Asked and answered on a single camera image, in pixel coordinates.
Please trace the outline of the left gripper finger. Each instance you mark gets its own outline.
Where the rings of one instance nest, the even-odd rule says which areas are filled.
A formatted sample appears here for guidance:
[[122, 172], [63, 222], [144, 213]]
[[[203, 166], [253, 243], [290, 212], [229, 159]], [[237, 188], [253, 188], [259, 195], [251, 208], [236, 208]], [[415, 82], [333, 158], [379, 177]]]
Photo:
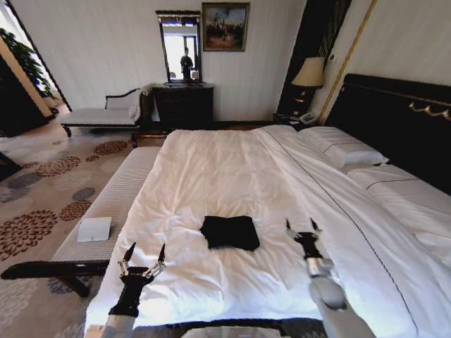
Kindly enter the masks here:
[[155, 279], [159, 274], [161, 274], [165, 268], [165, 244], [161, 247], [159, 257], [157, 262], [150, 268], [147, 268], [143, 272], [143, 277], [147, 279]]
[[123, 259], [118, 262], [120, 269], [121, 269], [121, 275], [128, 275], [128, 263], [133, 255], [133, 251], [135, 249], [136, 243], [134, 242], [130, 248], [125, 252]]

